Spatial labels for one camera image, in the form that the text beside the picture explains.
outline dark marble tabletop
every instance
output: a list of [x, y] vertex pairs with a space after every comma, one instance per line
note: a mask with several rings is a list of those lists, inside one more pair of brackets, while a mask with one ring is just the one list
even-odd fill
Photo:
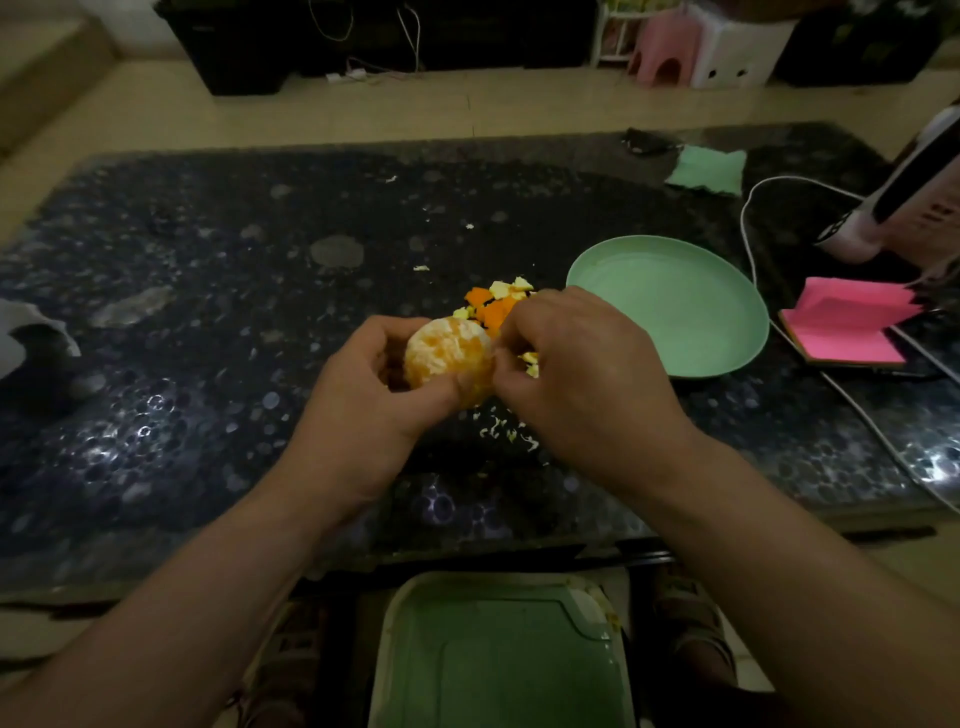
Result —
[[[675, 153], [634, 157], [620, 136], [142, 154], [75, 170], [0, 259], [0, 298], [64, 320], [83, 351], [64, 360], [22, 329], [32, 358], [0, 382], [0, 589], [148, 573], [274, 463], [324, 360], [370, 314], [447, 315], [471, 285], [516, 275], [560, 287], [583, 249], [636, 232], [743, 267], [742, 200], [665, 187]], [[745, 187], [801, 174], [867, 193], [888, 171], [828, 125], [679, 136], [749, 150]], [[758, 190], [750, 230], [771, 310], [807, 275], [863, 275], [809, 245], [849, 205], [798, 182]], [[940, 298], [955, 308], [954, 292]], [[908, 330], [960, 366], [954, 319]], [[842, 378], [956, 497], [960, 391]], [[698, 425], [826, 518], [934, 506], [777, 337], [738, 372], [677, 386]], [[493, 401], [432, 432], [327, 562], [652, 535], [543, 448], [481, 438], [496, 416], [516, 427]]]

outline green plastic tray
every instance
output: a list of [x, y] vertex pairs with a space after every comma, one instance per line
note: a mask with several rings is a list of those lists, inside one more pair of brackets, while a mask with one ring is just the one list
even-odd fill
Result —
[[626, 235], [584, 251], [579, 285], [646, 329], [671, 376], [719, 376], [748, 364], [770, 332], [753, 284], [718, 255], [657, 235]]
[[634, 728], [620, 622], [567, 574], [427, 573], [383, 620], [372, 728]]

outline hand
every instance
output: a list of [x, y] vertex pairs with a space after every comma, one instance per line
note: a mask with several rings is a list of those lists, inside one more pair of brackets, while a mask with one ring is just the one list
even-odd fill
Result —
[[[528, 351], [540, 355], [540, 378], [516, 358]], [[619, 495], [671, 479], [706, 439], [647, 332], [582, 288], [518, 303], [495, 355], [496, 394], [564, 461]]]
[[456, 411], [454, 376], [412, 392], [403, 385], [407, 340], [429, 319], [373, 316], [326, 361], [275, 480], [314, 488], [342, 518], [377, 500], [424, 431]]

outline left hand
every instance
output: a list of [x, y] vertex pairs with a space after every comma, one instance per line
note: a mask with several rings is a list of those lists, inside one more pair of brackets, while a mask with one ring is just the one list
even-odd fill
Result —
[[327, 359], [276, 479], [314, 490], [346, 517], [377, 500], [419, 437], [457, 410], [454, 375], [403, 386], [407, 340], [429, 319], [372, 316]]

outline pink appliance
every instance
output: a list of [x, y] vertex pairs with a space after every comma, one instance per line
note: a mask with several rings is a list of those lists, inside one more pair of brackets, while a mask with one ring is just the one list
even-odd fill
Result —
[[941, 111], [900, 153], [890, 179], [820, 233], [817, 245], [845, 263], [881, 249], [939, 279], [960, 257], [960, 99]]

